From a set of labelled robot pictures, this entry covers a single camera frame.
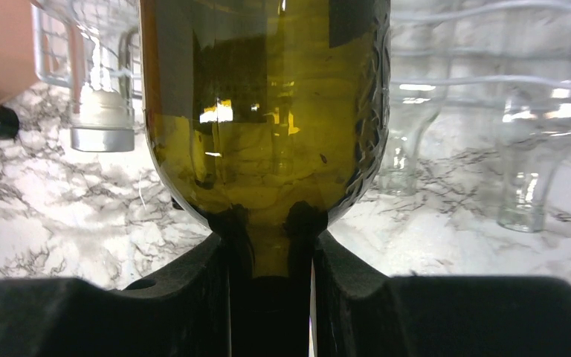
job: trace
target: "silver metal lid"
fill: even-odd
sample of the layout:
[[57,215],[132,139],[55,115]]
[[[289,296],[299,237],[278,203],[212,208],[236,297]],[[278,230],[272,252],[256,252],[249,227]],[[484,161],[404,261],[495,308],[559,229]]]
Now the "silver metal lid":
[[135,131],[71,128],[71,147],[83,152],[128,152],[135,149]]

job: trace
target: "white wire rack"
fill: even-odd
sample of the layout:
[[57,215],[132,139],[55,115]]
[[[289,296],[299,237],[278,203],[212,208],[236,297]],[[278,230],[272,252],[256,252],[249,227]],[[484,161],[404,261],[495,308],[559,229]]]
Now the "white wire rack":
[[[74,0],[60,0],[73,3]],[[100,26],[104,26],[104,22],[108,18],[105,14],[110,13],[111,7],[116,7],[117,1],[136,1],[136,0],[79,0],[79,3],[102,3],[106,4],[109,9],[107,11],[97,11],[89,14],[94,17]],[[40,80],[56,86],[69,87],[71,84],[71,74],[68,70],[68,36],[67,27],[64,19],[59,16],[50,16],[37,7],[33,8],[33,19],[35,29],[35,58],[36,73]],[[71,5],[69,14],[65,16],[77,16],[77,8]],[[538,9],[553,10],[563,13],[571,13],[571,0],[484,0],[480,6],[463,8],[461,10],[444,12],[444,13],[420,13],[413,11],[391,13],[391,22],[415,22],[421,24],[436,24],[441,22],[459,21],[470,18],[472,16],[483,16],[490,13],[497,13],[509,10]],[[130,43],[130,57],[132,62],[132,96],[141,98],[141,50],[139,48],[139,36],[133,36]],[[427,55],[427,52],[395,52],[395,57],[418,57]],[[473,56],[476,58],[489,57],[510,57],[509,54],[493,51],[489,48],[467,48],[454,47],[446,54],[448,56]],[[452,77],[447,79],[433,80],[431,78],[391,78],[391,84],[415,84],[415,85],[433,85],[433,86],[465,86],[481,83],[534,83],[543,86],[552,86],[555,88],[571,89],[571,83],[555,81],[550,78],[537,77],[532,75],[510,75],[510,74],[492,74],[472,77]]]
[[[69,48],[71,48],[71,44],[68,35],[68,29],[71,26],[70,20],[74,22],[79,20],[86,10],[83,5],[94,3],[96,6],[86,13],[86,20],[89,23],[95,23],[97,29],[113,28],[119,24],[113,24],[110,19],[120,18],[120,15],[108,16],[108,14],[112,13],[114,9],[120,8],[119,1],[130,0],[88,0],[88,2],[69,0],[66,7],[68,11],[62,16],[46,13],[32,5],[34,59],[38,78],[51,85],[71,87],[73,78],[69,69],[69,62],[71,61]],[[130,39],[128,56],[129,67],[132,70],[132,97],[141,99],[141,49],[138,33]]]
[[[391,23],[409,22],[420,25],[437,25],[444,22],[458,22],[464,19],[480,18],[481,16],[487,17],[495,13],[506,13],[511,11],[521,10],[536,10],[551,11],[553,14],[559,15],[571,14],[571,0],[465,0],[461,1],[463,4],[471,4],[467,7],[456,11],[447,11],[437,13],[432,11],[430,13],[423,13],[419,11],[397,11],[392,12],[390,15]],[[494,38],[507,36],[499,30],[493,30],[490,36]],[[554,38],[553,42],[567,41],[565,38]],[[393,57],[423,57],[423,56],[448,56],[452,58],[458,57],[472,57],[474,59],[499,59],[504,61],[515,60],[571,60],[571,52],[563,53],[560,51],[547,50],[535,51],[533,53],[516,54],[514,51],[506,51],[506,48],[494,50],[488,46],[477,47],[463,47],[453,45],[446,50],[446,53],[436,53],[438,50],[421,50],[421,51],[393,51]],[[540,85],[560,89],[571,90],[571,81],[559,81],[548,77],[533,75],[533,73],[521,74],[503,74],[494,70],[493,73],[486,75],[474,75],[467,77],[455,77],[452,75],[449,78],[425,78],[425,77],[392,77],[390,79],[391,85],[411,84],[411,85],[429,85],[429,86],[467,86],[476,84],[494,84],[494,83],[525,83],[531,85]],[[467,102],[468,105],[479,105],[479,103],[472,103],[469,98],[457,98],[460,102]]]

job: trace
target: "white marble countertop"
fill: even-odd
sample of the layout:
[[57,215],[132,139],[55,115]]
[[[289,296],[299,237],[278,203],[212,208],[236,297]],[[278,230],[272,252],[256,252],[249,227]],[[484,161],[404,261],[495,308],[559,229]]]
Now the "white marble countertop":
[[[9,104],[22,131],[17,141],[0,141],[0,278],[78,276],[123,287],[201,242],[209,231],[172,209],[143,130],[134,152],[75,152],[66,99],[65,90],[39,84]],[[331,227],[336,239],[388,275],[547,274],[571,282],[571,156],[554,181],[542,234],[495,223],[498,157],[471,113],[444,113],[427,131],[422,157],[417,196],[372,188]]]

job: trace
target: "green glass bottle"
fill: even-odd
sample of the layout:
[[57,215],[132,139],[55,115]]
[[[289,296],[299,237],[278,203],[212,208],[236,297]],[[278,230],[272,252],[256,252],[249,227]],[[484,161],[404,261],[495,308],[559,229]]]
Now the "green glass bottle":
[[146,128],[227,243],[233,356],[307,356],[314,238],[387,133],[388,0],[141,0]]

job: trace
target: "glass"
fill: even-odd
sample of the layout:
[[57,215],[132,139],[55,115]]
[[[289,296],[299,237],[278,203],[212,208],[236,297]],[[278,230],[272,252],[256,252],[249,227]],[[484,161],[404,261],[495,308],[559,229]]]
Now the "glass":
[[[504,75],[527,78],[503,86],[504,113],[495,121],[504,185],[497,221],[532,233],[543,230],[552,179],[571,153],[571,11],[515,9],[506,21],[505,54],[512,58]],[[538,34],[542,28],[553,29],[558,43]]]
[[[556,170],[571,153],[571,1],[464,1],[450,98],[480,103],[502,161],[497,222],[543,230]],[[472,29],[473,36],[463,36]]]
[[441,111],[447,86],[430,80],[450,75],[447,50],[454,22],[420,22],[419,16],[455,9],[458,1],[391,1],[389,137],[378,185],[382,192],[410,196],[416,189],[419,145]]
[[31,0],[67,27],[71,145],[87,152],[132,151],[131,41],[138,0]]
[[149,147],[226,242],[234,356],[307,356],[314,238],[387,139],[388,16],[383,0],[141,0]]

